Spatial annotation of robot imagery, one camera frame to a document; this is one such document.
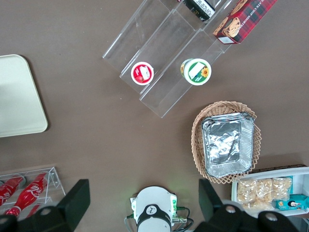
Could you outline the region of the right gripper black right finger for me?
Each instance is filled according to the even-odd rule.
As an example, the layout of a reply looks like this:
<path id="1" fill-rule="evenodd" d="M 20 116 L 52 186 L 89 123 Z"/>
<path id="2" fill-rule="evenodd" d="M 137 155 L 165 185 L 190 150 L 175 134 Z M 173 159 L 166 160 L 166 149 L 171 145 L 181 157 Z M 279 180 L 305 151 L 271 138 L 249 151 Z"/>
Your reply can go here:
<path id="1" fill-rule="evenodd" d="M 199 206 L 205 221 L 196 232 L 297 232 L 298 229 L 284 215 L 274 211 L 262 211 L 254 218 L 232 204 L 223 204 L 212 184 L 200 179 Z"/>

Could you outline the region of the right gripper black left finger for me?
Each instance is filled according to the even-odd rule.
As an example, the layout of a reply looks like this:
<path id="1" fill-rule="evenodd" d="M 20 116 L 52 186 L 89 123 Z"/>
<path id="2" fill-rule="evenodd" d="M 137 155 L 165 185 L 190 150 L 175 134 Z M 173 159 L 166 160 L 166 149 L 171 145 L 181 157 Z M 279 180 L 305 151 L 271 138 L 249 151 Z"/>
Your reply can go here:
<path id="1" fill-rule="evenodd" d="M 16 216 L 0 217 L 2 232 L 73 232 L 90 206 L 88 179 L 80 179 L 56 205 L 38 210 L 20 220 Z"/>

